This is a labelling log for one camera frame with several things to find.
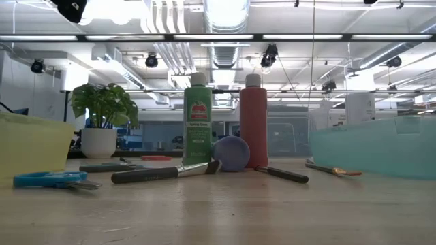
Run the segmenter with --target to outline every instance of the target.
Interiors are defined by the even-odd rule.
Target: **translucent blue bin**
[[[436,116],[400,116],[312,131],[323,167],[436,180]]]

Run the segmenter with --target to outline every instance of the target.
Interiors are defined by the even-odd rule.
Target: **translucent yellow bin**
[[[73,133],[65,122],[0,112],[0,184],[16,174],[63,171]]]

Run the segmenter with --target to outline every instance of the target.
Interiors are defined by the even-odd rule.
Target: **green paint bottle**
[[[211,161],[212,90],[206,83],[203,73],[193,73],[191,88],[185,89],[183,165]]]

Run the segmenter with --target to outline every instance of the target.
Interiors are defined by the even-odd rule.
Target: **round sponge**
[[[250,149],[243,139],[227,136],[213,144],[212,158],[223,163],[224,172],[242,172],[250,159]]]

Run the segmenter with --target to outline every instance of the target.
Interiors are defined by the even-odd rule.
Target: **white bottle cap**
[[[248,88],[250,86],[258,86],[260,87],[260,76],[259,74],[248,74],[245,76],[245,87]]]
[[[195,72],[191,74],[191,86],[193,85],[203,85],[206,86],[206,75],[201,72]]]

